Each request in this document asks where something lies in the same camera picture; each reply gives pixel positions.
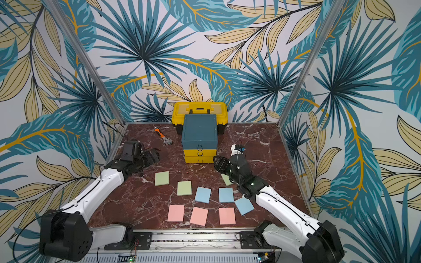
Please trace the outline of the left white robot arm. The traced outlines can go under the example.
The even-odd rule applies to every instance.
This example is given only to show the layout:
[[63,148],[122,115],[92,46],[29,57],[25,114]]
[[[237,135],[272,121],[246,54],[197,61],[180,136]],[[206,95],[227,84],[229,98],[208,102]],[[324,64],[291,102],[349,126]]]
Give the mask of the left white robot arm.
[[95,248],[129,249],[136,243],[133,227],[114,223],[89,227],[88,223],[102,202],[133,174],[160,160],[157,149],[145,149],[139,141],[127,141],[120,155],[109,162],[94,183],[58,210],[41,218],[39,253],[73,262]]

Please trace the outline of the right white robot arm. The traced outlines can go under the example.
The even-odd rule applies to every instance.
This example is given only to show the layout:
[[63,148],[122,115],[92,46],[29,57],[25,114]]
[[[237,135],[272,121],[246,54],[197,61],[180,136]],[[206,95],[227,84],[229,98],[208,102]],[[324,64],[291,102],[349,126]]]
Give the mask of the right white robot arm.
[[281,197],[263,178],[253,175],[243,154],[215,156],[214,168],[237,185],[243,197],[269,211],[287,229],[269,222],[255,231],[269,245],[279,247],[304,263],[339,263],[345,253],[335,225],[319,222]]

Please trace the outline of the green sticky note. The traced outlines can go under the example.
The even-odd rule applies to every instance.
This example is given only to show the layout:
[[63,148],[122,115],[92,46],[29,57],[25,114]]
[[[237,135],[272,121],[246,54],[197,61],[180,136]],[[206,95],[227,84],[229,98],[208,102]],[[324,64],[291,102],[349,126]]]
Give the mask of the green sticky note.
[[191,181],[179,181],[177,185],[178,196],[188,196],[192,194],[192,183]]
[[230,181],[229,177],[225,174],[221,174],[221,177],[225,183],[226,186],[232,185],[232,182]]
[[155,186],[169,184],[169,171],[155,173]]

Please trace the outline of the teal yellow drawer cabinet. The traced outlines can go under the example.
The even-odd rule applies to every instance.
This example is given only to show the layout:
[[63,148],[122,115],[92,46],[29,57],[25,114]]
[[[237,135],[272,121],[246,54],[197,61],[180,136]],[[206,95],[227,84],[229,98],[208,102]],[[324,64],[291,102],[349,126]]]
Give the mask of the teal yellow drawer cabinet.
[[216,115],[185,115],[182,146],[186,163],[214,163],[218,147]]

